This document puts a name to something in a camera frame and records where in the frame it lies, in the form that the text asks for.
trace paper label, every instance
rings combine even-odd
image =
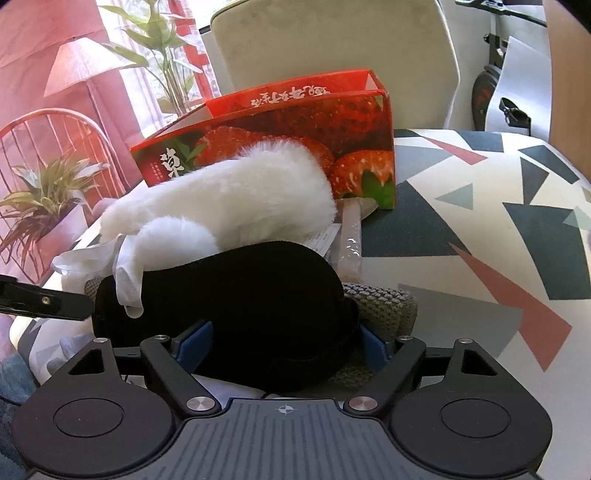
[[[340,224],[331,223],[326,230],[306,238],[301,244],[311,248],[320,256],[325,256],[328,252],[336,234],[339,233]]]

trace potted plant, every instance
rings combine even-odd
[[[196,47],[191,35],[181,37],[177,33],[175,19],[185,17],[169,12],[160,12],[158,0],[142,0],[146,4],[147,16],[132,15],[116,5],[100,5],[101,8],[119,15],[131,23],[123,29],[125,34],[136,44],[146,48],[144,56],[115,42],[103,43],[103,46],[121,57],[133,61],[131,67],[143,67],[158,82],[164,94],[158,98],[162,113],[175,113],[182,116],[192,107],[201,103],[191,93],[194,74],[203,73],[195,65],[179,59],[177,49],[185,45]]]
[[[38,275],[43,275],[53,257],[70,248],[88,228],[83,210],[88,207],[85,193],[96,187],[94,176],[107,168],[107,163],[90,164],[88,158],[71,160],[67,157],[38,171],[25,166],[13,167],[25,188],[0,200],[0,207],[7,207],[2,217],[14,219],[0,242],[0,254],[8,251],[5,263],[16,253],[23,271],[27,258],[36,265],[33,248],[37,246],[43,266]]]

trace table lamp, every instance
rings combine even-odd
[[[96,104],[94,87],[87,80],[101,73],[126,68],[133,64],[132,61],[119,57],[87,37],[78,38],[60,46],[51,67],[43,96],[53,95],[76,83],[84,82],[100,127],[108,136],[105,123]],[[125,177],[117,162],[115,162],[115,168],[119,178],[123,180]]]

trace black robotic gripper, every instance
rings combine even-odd
[[[476,342],[386,347],[389,362],[342,408],[237,398],[222,409],[169,338],[136,349],[96,339],[17,411],[14,441],[31,480],[538,478],[550,418]]]

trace table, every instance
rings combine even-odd
[[[472,337],[486,348],[553,420],[542,477],[588,480],[591,184],[517,134],[398,130],[395,157],[396,208],[362,227],[364,282],[415,295],[413,334],[429,346]],[[52,276],[47,287],[59,286]],[[41,381],[59,338],[90,329],[66,323],[17,319],[11,329]]]

